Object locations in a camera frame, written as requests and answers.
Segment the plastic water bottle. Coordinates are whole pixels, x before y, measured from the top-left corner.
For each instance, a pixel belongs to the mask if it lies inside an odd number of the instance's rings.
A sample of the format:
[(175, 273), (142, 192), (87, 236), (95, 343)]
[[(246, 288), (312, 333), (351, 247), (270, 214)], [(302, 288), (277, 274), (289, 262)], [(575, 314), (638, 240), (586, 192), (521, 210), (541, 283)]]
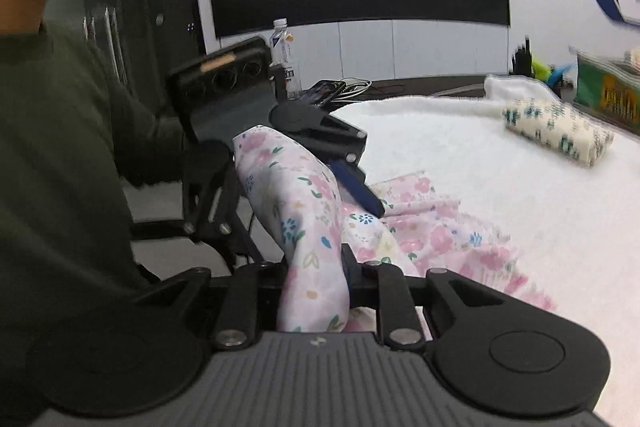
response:
[(278, 18), (273, 21), (273, 32), (269, 39), (274, 65), (283, 67), (286, 95), (289, 100), (297, 100), (303, 88), (299, 78), (298, 63), (293, 53), (294, 36), (288, 29), (288, 20)]

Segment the person in dark sweater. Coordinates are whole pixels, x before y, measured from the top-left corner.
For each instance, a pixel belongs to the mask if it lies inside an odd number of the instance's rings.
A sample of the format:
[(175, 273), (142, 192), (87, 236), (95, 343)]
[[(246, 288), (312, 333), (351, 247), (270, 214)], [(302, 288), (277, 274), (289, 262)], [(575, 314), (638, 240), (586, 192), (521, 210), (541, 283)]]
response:
[(186, 148), (116, 79), (99, 49), (1, 0), (1, 421), (41, 412), (28, 349), (59, 321), (148, 288), (122, 184), (177, 181)]

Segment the pink floral garment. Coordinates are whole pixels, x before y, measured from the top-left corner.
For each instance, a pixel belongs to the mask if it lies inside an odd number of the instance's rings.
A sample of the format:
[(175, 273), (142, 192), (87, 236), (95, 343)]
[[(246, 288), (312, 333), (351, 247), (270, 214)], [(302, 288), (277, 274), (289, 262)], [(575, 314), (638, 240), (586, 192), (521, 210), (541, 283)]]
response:
[(236, 171), (257, 219), (288, 264), (277, 318), (283, 332), (372, 331), (375, 314), (349, 304), (341, 248), (410, 277), (445, 268), (537, 308), (552, 299), (516, 266), (509, 237), (436, 192), (424, 172), (374, 184), (381, 218), (357, 204), (328, 167), (276, 130), (233, 140)]

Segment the folded cream floral cloth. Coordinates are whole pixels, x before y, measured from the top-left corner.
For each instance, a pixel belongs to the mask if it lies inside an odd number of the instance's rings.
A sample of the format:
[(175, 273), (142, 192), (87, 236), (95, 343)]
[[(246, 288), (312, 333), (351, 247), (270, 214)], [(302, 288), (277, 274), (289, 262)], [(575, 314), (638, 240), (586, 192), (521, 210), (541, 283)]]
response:
[(563, 102), (510, 101), (502, 118), (506, 129), (586, 167), (596, 165), (615, 138), (613, 131)]

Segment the smartphone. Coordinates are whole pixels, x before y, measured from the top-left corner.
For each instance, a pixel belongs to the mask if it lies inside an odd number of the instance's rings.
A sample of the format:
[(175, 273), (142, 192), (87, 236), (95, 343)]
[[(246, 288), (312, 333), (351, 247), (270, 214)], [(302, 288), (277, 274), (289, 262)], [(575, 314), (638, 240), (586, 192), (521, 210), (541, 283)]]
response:
[(304, 91), (300, 95), (299, 101), (311, 106), (323, 107), (337, 98), (345, 89), (345, 80), (322, 79)]

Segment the white towel blanket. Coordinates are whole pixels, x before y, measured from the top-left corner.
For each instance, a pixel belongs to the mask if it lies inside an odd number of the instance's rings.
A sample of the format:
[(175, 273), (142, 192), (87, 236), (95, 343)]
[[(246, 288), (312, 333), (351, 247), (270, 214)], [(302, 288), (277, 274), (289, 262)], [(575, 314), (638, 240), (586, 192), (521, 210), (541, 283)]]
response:
[(597, 405), (639, 421), (639, 141), (617, 132), (592, 167), (506, 129), (484, 98), (402, 96), (340, 108), (367, 133), (371, 182), (424, 172), (437, 192), (509, 235), (518, 267), (563, 317), (597, 334), (612, 360)]

